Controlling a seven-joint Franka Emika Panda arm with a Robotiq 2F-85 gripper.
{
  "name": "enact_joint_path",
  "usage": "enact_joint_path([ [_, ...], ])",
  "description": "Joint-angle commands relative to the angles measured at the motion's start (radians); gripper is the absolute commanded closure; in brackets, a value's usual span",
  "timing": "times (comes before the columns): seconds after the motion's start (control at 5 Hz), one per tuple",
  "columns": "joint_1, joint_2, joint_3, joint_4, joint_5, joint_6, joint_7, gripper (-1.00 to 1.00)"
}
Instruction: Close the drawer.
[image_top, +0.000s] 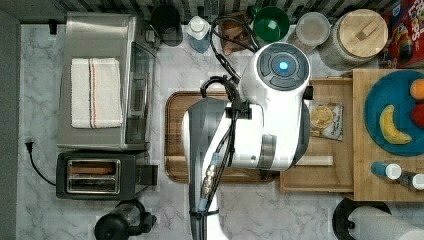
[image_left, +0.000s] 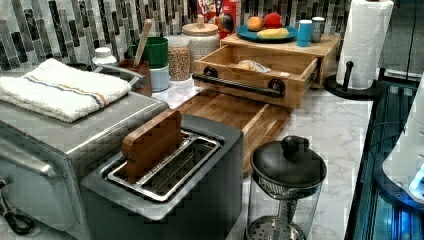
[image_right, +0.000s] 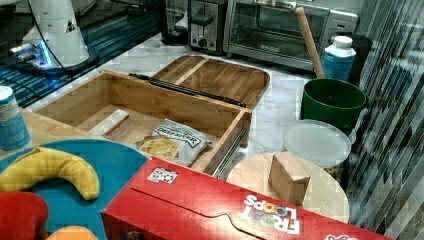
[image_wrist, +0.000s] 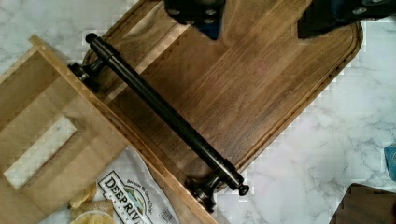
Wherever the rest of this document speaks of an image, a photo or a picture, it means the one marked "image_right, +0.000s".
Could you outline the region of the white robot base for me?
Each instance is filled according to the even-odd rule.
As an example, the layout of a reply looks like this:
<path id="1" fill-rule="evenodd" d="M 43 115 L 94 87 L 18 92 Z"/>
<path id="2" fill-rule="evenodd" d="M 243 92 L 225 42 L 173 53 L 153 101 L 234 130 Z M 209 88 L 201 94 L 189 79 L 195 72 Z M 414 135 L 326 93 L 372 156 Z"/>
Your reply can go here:
<path id="1" fill-rule="evenodd" d="M 85 14 L 97 0 L 1 0 L 30 13 L 34 23 L 23 43 L 9 53 L 41 71 L 78 71 L 98 58 L 78 26 L 75 13 Z"/>

